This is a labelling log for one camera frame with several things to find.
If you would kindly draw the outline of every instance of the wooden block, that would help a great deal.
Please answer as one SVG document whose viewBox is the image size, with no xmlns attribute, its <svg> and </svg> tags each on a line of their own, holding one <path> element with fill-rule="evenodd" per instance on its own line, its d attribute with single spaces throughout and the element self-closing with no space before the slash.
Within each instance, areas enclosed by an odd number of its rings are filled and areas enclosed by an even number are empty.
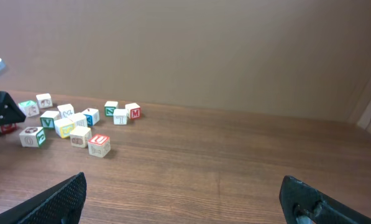
<svg viewBox="0 0 371 224">
<path fill-rule="evenodd" d="M 36 95 L 36 99 L 37 103 L 39 104 L 39 108 L 50 108 L 53 106 L 53 100 L 51 99 L 51 95 L 49 93 Z"/>
<path fill-rule="evenodd" d="M 0 126 L 0 133 L 2 134 L 8 134 L 17 129 L 17 124 L 5 124 Z"/>
<path fill-rule="evenodd" d="M 75 110 L 71 104 L 60 105 L 57 108 L 61 113 L 61 118 L 67 118 L 75 113 Z"/>
<path fill-rule="evenodd" d="M 115 109 L 113 112 L 113 123 L 117 125 L 127 124 L 127 110 Z"/>
<path fill-rule="evenodd" d="M 82 113 L 75 113 L 75 114 L 69 116 L 68 118 L 71 119 L 71 121 L 74 122 L 75 127 L 76 126 L 87 127 L 87 118 Z"/>
<path fill-rule="evenodd" d="M 75 147 L 87 147 L 91 139 L 91 128 L 77 126 L 70 133 L 71 144 Z"/>
<path fill-rule="evenodd" d="M 128 111 L 127 115 L 130 119 L 141 118 L 141 107 L 137 103 L 126 104 L 125 109 Z"/>
<path fill-rule="evenodd" d="M 46 111 L 40 116 L 40 123 L 43 128 L 54 129 L 54 121 L 61 119 L 61 114 L 58 111 Z"/>
<path fill-rule="evenodd" d="M 39 114 L 39 107 L 33 100 L 28 100 L 18 104 L 19 109 L 27 116 L 36 116 Z"/>
<path fill-rule="evenodd" d="M 70 136 L 70 133 L 75 128 L 75 124 L 69 118 L 62 118 L 54 121 L 55 132 L 61 138 L 67 138 Z"/>
<path fill-rule="evenodd" d="M 93 126 L 99 121 L 98 109 L 87 108 L 81 113 L 86 116 L 88 126 Z"/>
<path fill-rule="evenodd" d="M 88 141 L 88 153 L 92 156 L 103 158 L 111 150 L 111 140 L 102 134 L 94 135 Z"/>
<path fill-rule="evenodd" d="M 119 107 L 119 102 L 117 101 L 107 101 L 105 103 L 105 116 L 113 116 L 115 109 Z"/>
<path fill-rule="evenodd" d="M 40 147 L 46 141 L 43 127 L 28 127 L 19 133 L 22 147 Z"/>
</svg>

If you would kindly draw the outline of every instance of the red block face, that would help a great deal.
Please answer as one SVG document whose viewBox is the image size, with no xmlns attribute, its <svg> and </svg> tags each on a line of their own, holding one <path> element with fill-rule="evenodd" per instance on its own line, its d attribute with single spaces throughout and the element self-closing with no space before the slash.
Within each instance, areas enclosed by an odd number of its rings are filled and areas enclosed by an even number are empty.
<svg viewBox="0 0 371 224">
<path fill-rule="evenodd" d="M 130 110 L 130 119 L 136 119 L 141 117 L 141 108 Z"/>
<path fill-rule="evenodd" d="M 109 140 L 108 136 L 103 136 L 102 134 L 96 134 L 88 142 L 102 146 L 108 140 Z"/>
<path fill-rule="evenodd" d="M 5 125 L 0 126 L 0 129 L 3 134 L 7 134 L 7 133 L 10 133 L 16 130 L 17 124 L 5 124 Z"/>
</svg>

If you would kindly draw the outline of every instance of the table surface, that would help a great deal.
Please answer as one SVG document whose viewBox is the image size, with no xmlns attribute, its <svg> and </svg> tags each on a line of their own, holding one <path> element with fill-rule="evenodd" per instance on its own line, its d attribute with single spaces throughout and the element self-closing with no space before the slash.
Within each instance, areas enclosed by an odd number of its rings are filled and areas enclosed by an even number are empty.
<svg viewBox="0 0 371 224">
<path fill-rule="evenodd" d="M 115 99 L 52 96 L 75 112 L 99 109 L 91 129 L 111 137 L 111 151 L 90 156 L 54 130 L 41 148 L 21 147 L 20 131 L 40 126 L 27 118 L 0 134 L 0 213 L 84 172 L 81 223 L 285 223 L 285 175 L 371 218 L 371 135 L 351 124 L 139 103 L 142 119 L 115 126 L 102 113 Z"/>
</svg>

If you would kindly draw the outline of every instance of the block with yellow edge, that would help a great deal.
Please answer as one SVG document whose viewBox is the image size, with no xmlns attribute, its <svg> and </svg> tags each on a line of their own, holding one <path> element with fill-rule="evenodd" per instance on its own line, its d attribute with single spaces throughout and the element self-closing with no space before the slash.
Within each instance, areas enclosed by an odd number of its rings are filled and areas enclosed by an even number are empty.
<svg viewBox="0 0 371 224">
<path fill-rule="evenodd" d="M 74 122 L 69 118 L 62 118 L 54 121 L 55 132 L 61 138 L 67 138 L 70 136 L 70 133 L 75 128 Z"/>
</svg>

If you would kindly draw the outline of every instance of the beige wall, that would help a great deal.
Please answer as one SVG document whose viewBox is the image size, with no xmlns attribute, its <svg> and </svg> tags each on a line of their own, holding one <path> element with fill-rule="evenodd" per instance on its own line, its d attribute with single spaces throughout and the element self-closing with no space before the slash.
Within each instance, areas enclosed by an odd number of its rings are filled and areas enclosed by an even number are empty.
<svg viewBox="0 0 371 224">
<path fill-rule="evenodd" d="M 0 57 L 0 89 L 346 121 L 371 0 L 0 0 Z"/>
</svg>

